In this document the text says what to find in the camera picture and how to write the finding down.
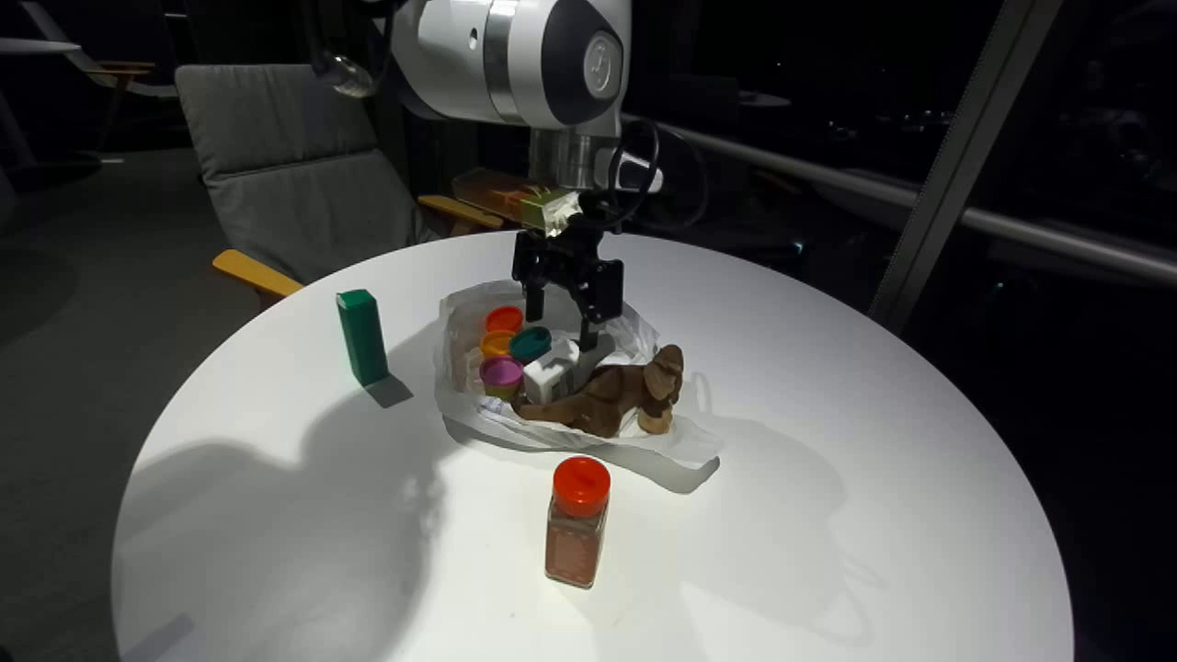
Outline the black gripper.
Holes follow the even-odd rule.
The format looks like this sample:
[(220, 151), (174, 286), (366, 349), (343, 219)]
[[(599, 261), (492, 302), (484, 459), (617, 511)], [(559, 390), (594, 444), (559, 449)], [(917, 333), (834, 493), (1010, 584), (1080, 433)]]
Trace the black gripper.
[(626, 268), (599, 257), (604, 230), (590, 219), (576, 219), (563, 234), (519, 230), (511, 274), (527, 281), (527, 319), (545, 319), (545, 281), (554, 281), (576, 296), (581, 333), (588, 354), (599, 346), (599, 328), (609, 319), (594, 296), (617, 296)]

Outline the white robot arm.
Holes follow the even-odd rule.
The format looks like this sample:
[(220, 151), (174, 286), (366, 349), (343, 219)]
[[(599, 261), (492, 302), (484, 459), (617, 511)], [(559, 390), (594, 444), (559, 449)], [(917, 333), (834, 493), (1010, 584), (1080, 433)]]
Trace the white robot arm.
[(408, 97), (453, 121), (534, 133), (530, 177), (570, 224), (516, 234), (511, 278), (527, 316), (546, 286), (576, 303), (576, 346), (622, 313), (617, 261), (599, 257), (617, 189), (622, 97), (627, 89), (633, 0), (405, 0), (389, 19), (389, 63)]

